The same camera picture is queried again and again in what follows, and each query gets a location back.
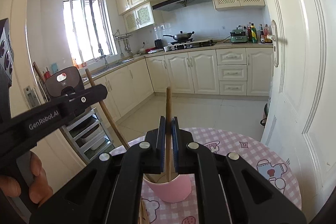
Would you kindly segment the black kettle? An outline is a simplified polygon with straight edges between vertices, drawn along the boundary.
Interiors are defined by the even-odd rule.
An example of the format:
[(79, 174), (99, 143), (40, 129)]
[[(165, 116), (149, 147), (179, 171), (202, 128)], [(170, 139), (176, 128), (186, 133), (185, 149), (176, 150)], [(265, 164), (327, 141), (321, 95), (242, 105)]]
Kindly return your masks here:
[(162, 43), (162, 40), (161, 39), (157, 39), (154, 41), (154, 44), (155, 44), (155, 48), (156, 49), (163, 49), (163, 43)]

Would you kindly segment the sink faucet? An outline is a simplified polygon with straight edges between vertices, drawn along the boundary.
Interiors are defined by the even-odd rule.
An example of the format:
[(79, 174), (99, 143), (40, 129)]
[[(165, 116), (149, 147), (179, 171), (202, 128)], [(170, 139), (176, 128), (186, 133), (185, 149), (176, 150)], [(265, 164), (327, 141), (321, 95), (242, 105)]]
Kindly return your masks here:
[(109, 64), (108, 64), (108, 61), (107, 61), (107, 59), (106, 59), (106, 55), (104, 54), (103, 49), (102, 49), (102, 48), (99, 48), (99, 49), (98, 49), (98, 52), (99, 52), (100, 55), (101, 55), (100, 58), (104, 60), (105, 67), (108, 68), (108, 65), (109, 65)]

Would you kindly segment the pink checkered tablecloth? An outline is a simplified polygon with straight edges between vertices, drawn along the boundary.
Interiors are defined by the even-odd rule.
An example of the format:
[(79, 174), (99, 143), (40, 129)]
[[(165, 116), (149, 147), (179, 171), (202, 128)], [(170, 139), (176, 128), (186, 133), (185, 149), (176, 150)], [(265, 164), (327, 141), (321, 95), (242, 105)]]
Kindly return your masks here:
[[(192, 134), (172, 122), (177, 173), (195, 177), (198, 215), (183, 223), (306, 223), (303, 212), (240, 155), (219, 155), (195, 142)], [(137, 223), (143, 174), (163, 168), (165, 129), (121, 155), (120, 173), (110, 202), (107, 223)]]

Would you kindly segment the gas stove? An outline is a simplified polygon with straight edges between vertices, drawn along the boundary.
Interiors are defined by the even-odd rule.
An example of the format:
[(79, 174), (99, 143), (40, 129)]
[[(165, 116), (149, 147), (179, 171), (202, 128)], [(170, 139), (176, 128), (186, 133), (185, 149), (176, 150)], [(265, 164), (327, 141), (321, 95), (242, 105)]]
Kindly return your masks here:
[(199, 48), (199, 47), (210, 47), (216, 44), (213, 40), (187, 40), (185, 42), (172, 42), (168, 43), (167, 46), (171, 48), (172, 51), (175, 50), (186, 50), (190, 48)]

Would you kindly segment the metal storage rack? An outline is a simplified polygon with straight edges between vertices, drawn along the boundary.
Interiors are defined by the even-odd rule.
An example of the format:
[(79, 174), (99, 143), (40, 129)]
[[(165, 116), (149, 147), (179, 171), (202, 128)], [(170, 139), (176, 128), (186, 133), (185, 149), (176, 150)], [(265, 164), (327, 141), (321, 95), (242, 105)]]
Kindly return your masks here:
[(89, 107), (63, 125), (60, 131), (85, 164), (89, 164), (101, 153), (115, 149), (114, 140), (95, 107)]

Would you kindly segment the kitchen window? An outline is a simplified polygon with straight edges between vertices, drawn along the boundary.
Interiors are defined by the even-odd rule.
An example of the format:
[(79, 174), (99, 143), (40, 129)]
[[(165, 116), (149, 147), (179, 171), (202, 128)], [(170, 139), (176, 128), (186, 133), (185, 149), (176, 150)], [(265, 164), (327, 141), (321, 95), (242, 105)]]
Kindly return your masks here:
[(87, 65), (104, 54), (117, 54), (104, 0), (63, 0), (68, 47), (76, 65)]

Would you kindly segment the door strike plate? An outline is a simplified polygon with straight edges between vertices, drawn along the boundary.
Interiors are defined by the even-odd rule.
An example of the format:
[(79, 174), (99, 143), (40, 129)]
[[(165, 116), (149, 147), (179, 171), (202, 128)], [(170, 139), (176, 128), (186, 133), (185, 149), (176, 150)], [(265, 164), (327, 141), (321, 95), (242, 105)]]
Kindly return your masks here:
[(40, 105), (43, 104), (43, 100), (41, 100), (37, 90), (36, 90), (36, 87), (30, 87), (27, 86), (23, 89), (24, 91), (24, 94), (25, 94), (25, 98), (27, 100), (27, 103), (28, 103), (28, 106), (29, 108), (33, 109), (35, 107), (38, 107)]

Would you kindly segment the green electric cooker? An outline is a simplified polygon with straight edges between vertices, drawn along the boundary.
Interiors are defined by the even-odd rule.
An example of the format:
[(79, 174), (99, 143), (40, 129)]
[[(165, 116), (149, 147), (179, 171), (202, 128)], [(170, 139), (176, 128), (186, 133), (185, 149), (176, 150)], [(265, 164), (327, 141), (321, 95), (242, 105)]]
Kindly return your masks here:
[(236, 29), (230, 32), (231, 43), (247, 43), (248, 36), (246, 36), (246, 30), (242, 26), (238, 26)]

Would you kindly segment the wall utensil rack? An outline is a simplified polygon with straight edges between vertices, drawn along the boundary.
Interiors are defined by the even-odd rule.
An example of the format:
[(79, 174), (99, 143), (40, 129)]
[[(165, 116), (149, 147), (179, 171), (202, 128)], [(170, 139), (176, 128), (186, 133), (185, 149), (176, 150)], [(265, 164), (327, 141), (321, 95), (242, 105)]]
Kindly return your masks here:
[(132, 37), (131, 34), (125, 33), (122, 34), (119, 29), (113, 33), (113, 39), (117, 42), (117, 45), (120, 50), (120, 57), (124, 57), (125, 53), (128, 56), (133, 56), (133, 52), (130, 47), (129, 38)]

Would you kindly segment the black wok with lid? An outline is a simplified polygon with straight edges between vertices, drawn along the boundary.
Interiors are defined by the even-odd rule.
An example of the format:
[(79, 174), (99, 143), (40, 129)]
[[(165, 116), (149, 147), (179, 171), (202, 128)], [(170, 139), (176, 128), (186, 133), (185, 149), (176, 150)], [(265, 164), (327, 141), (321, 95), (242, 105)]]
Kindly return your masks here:
[(186, 32), (184, 33), (181, 31), (179, 34), (176, 35), (163, 35), (163, 37), (171, 37), (173, 38), (176, 42), (181, 42), (181, 41), (186, 41), (189, 40), (195, 32)]

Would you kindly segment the white kitchen door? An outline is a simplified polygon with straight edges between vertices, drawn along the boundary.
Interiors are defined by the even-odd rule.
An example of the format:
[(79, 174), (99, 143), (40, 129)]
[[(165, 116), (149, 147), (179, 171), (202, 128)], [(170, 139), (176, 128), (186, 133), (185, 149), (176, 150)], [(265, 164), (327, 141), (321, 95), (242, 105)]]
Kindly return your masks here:
[(265, 0), (285, 30), (262, 142), (286, 161), (308, 221), (335, 188), (335, 0)]

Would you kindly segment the lower base cabinets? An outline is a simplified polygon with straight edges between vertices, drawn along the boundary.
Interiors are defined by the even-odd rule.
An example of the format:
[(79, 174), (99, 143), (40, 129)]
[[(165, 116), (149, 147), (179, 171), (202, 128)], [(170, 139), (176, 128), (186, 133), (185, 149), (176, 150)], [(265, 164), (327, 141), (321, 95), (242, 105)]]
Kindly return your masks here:
[(139, 58), (93, 77), (108, 89), (106, 105), (119, 120), (154, 93), (267, 97), (270, 47), (236, 47)]

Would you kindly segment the brown rice cooker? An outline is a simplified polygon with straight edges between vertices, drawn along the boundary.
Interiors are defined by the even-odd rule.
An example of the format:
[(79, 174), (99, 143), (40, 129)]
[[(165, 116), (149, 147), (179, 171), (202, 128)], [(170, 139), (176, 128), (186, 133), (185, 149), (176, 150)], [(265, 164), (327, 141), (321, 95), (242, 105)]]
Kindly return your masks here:
[(62, 69), (46, 79), (45, 87), (51, 100), (84, 90), (79, 70), (74, 66)]

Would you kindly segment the pink cylindrical cup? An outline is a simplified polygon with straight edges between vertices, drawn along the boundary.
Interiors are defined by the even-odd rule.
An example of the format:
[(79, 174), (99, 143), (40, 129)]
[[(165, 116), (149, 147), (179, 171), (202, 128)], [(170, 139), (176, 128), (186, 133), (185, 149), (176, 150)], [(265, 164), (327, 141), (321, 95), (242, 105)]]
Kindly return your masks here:
[(177, 203), (185, 200), (192, 191), (191, 179), (188, 174), (179, 174), (169, 182), (153, 183), (147, 179), (144, 182), (154, 194), (164, 202)]

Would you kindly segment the wooden chopstick three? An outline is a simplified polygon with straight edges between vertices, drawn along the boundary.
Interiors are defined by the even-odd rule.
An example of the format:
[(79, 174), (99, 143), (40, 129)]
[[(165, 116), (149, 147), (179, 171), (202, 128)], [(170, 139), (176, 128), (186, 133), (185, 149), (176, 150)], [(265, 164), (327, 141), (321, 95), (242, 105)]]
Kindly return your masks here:
[(146, 205), (143, 199), (141, 199), (139, 205), (138, 224), (149, 224), (149, 216), (147, 214)]

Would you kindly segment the dark sauce bottle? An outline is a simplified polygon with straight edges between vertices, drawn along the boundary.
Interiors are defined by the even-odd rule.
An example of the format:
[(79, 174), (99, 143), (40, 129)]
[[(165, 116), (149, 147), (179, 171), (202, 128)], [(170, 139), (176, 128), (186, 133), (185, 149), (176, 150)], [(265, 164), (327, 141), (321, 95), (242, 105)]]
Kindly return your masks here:
[(265, 43), (264, 28), (262, 24), (259, 24), (260, 43)]

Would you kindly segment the green bottle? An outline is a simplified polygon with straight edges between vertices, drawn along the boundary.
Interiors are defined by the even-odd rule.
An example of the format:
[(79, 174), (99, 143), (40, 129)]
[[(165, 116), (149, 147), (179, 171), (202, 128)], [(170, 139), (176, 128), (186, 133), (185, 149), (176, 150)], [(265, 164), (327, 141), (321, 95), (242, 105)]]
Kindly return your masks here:
[(251, 42), (257, 43), (257, 31), (253, 23), (251, 23), (250, 30), (251, 30)]

